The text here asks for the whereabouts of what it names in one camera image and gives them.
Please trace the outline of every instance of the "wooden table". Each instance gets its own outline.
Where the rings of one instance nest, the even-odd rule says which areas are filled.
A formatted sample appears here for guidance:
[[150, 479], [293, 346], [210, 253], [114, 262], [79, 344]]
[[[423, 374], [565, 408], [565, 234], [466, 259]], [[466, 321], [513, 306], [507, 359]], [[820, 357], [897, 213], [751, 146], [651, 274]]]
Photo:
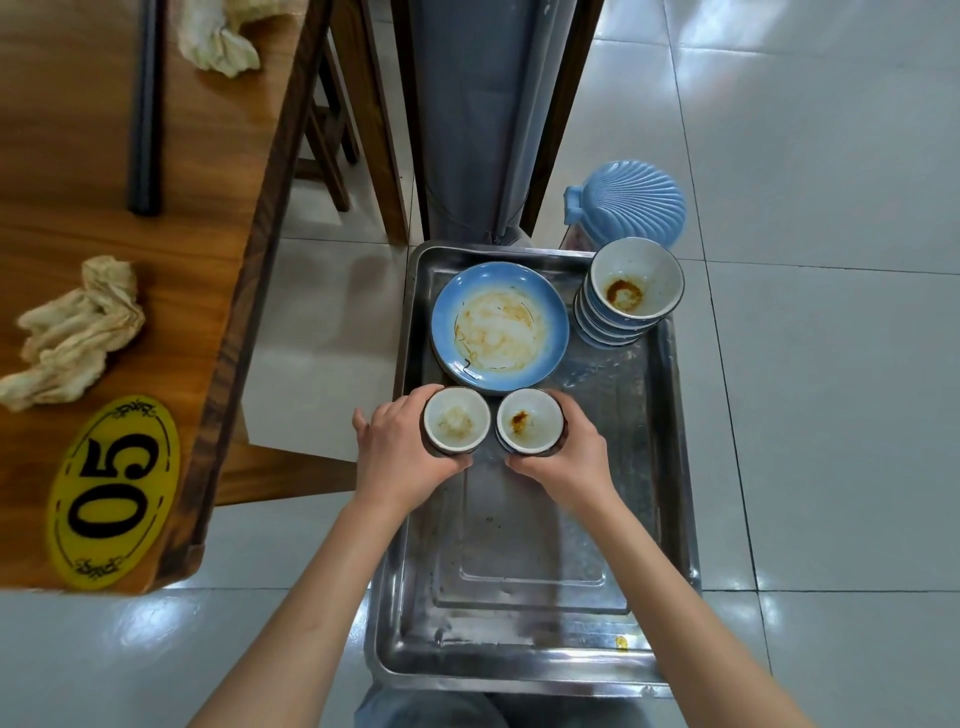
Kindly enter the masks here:
[[[94, 255], [135, 264], [147, 316], [79, 401], [0, 407], [0, 586], [64, 588], [44, 541], [51, 485], [79, 428], [126, 395], [169, 409], [180, 484], [159, 538], [109, 588], [140, 593], [200, 564], [332, 4], [301, 0], [294, 14], [251, 26], [263, 70], [234, 80], [185, 61], [169, 24], [164, 212], [154, 219], [125, 210], [138, 4], [0, 9], [0, 372], [23, 368], [16, 317], [77, 287]], [[264, 468], [318, 467], [283, 455], [264, 465], [257, 450], [235, 453], [224, 502], [271, 497], [251, 485]], [[348, 487], [351, 467], [333, 467], [337, 487]]]

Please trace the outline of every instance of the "metal tray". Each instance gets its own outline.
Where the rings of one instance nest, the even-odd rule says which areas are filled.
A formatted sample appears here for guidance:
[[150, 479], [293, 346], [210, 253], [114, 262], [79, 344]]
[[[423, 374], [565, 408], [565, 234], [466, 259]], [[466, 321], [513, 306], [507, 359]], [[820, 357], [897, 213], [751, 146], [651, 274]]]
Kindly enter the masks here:
[[[570, 306], [590, 254], [430, 243], [407, 266], [394, 394], [453, 383], [430, 346], [433, 302], [471, 265], [508, 260], [547, 277]], [[700, 589], [684, 418], [667, 319], [601, 352], [570, 332], [563, 389], [607, 438], [617, 492]], [[489, 398], [495, 411], [499, 399]], [[491, 432], [397, 532], [373, 581], [366, 638], [374, 678], [403, 688], [669, 695], [610, 569], [580, 525], [510, 471]]]

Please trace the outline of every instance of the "stack of bowls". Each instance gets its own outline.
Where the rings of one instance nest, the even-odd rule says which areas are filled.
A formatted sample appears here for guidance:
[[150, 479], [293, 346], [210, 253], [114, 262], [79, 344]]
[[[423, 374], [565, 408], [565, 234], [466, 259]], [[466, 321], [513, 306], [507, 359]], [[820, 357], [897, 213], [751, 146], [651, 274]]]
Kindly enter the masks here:
[[601, 248], [573, 299], [573, 328], [596, 349], [635, 343], [684, 295], [684, 272], [669, 251], [642, 237]]

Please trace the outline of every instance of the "dirty bowl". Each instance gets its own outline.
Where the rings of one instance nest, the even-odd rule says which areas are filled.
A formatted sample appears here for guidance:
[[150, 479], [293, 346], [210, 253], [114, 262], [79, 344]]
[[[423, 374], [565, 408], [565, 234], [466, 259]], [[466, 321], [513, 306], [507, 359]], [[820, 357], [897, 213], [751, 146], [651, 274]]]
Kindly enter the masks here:
[[638, 330], [677, 307], [684, 295], [684, 271], [653, 240], [625, 237], [597, 252], [584, 288], [588, 305], [604, 321]]
[[440, 452], [473, 452], [490, 431], [490, 408], [472, 389], [447, 387], [423, 408], [423, 429]]
[[564, 358], [566, 306], [546, 278], [496, 261], [460, 272], [433, 306], [430, 339], [444, 369], [491, 394], [546, 379]]
[[539, 455], [563, 434], [563, 410], [540, 389], [518, 389], [504, 397], [496, 411], [497, 439], [511, 452]]

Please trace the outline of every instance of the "blue plastic lid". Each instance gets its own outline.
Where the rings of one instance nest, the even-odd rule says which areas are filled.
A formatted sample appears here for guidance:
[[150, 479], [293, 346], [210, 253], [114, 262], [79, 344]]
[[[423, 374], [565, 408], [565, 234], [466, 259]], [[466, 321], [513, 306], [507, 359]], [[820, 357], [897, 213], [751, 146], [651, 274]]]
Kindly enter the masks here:
[[683, 192], [668, 175], [643, 161], [612, 161], [583, 186], [564, 192], [564, 222], [580, 223], [598, 246], [622, 237], [645, 237], [669, 248], [686, 220]]

